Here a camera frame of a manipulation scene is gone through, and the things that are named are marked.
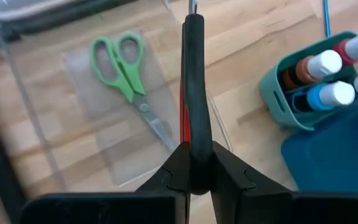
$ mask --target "green scissors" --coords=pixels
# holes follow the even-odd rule
[[[121,55],[121,45],[127,40],[135,42],[139,48],[137,59],[133,63],[125,60]],[[100,45],[106,49],[111,66],[116,71],[116,78],[113,81],[105,79],[103,71],[98,67],[97,49]],[[140,79],[140,67],[142,65],[143,57],[144,46],[142,39],[138,34],[131,32],[120,35],[113,42],[107,37],[97,37],[91,44],[91,69],[98,76],[100,81],[105,85],[119,89],[128,102],[132,103],[139,110],[143,119],[161,139],[164,145],[170,151],[174,151],[176,144],[162,126],[161,120],[158,119],[150,109],[146,99],[146,91],[142,80]]]

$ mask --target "blue tray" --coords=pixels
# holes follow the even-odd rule
[[[282,154],[300,191],[358,192],[358,108],[288,138]]]

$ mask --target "wooden surface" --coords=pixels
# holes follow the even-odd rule
[[[199,0],[198,6],[205,18],[206,83],[234,153],[292,190],[296,184],[280,153],[289,133],[270,116],[259,96],[258,82],[280,58],[324,38],[321,2]],[[140,29],[178,105],[180,24],[187,7],[187,0],[172,1],[171,15],[159,0],[139,0],[12,44],[47,148],[40,145],[9,65],[0,54],[0,132],[31,197],[47,192],[134,190],[150,177],[152,172],[125,183],[111,177],[106,155],[96,143],[98,131],[107,129],[122,144],[127,138],[147,135],[147,127],[120,113],[110,114],[96,127],[90,123],[68,78],[62,52],[87,47],[96,35]],[[358,32],[358,0],[330,0],[329,9],[333,34]],[[145,148],[160,149],[161,145],[153,140]],[[161,150],[151,153],[165,153]],[[149,158],[146,152],[118,156],[115,164],[125,167],[140,157]],[[0,204],[0,223],[5,222]],[[215,222],[208,195],[192,201],[191,222]]]

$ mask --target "teal container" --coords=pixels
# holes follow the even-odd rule
[[[302,90],[316,85],[317,83],[303,86],[302,88],[288,91],[284,94],[279,82],[278,76],[282,74],[289,67],[296,65],[297,62],[310,55],[318,55],[325,50],[332,49],[336,44],[344,39],[351,39],[357,34],[353,32],[343,32],[334,35],[328,39],[317,42],[305,49],[294,52],[282,58],[276,66],[274,66],[259,83],[259,90],[262,98],[267,104],[271,114],[276,122],[283,126],[295,127],[307,131],[314,131],[314,126],[320,121],[330,117],[334,113],[342,110],[336,108],[331,111],[314,111],[310,113],[295,113],[291,110],[285,95],[291,94],[294,91]],[[357,76],[357,72],[353,66],[342,68],[337,74],[326,77],[323,82],[331,82],[334,80],[353,80]],[[355,105],[358,104],[358,97],[355,100]]]

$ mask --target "blue rod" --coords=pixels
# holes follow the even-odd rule
[[[329,25],[329,12],[328,12],[328,0],[323,0],[324,3],[324,20],[326,24],[326,37],[331,36],[331,28]]]

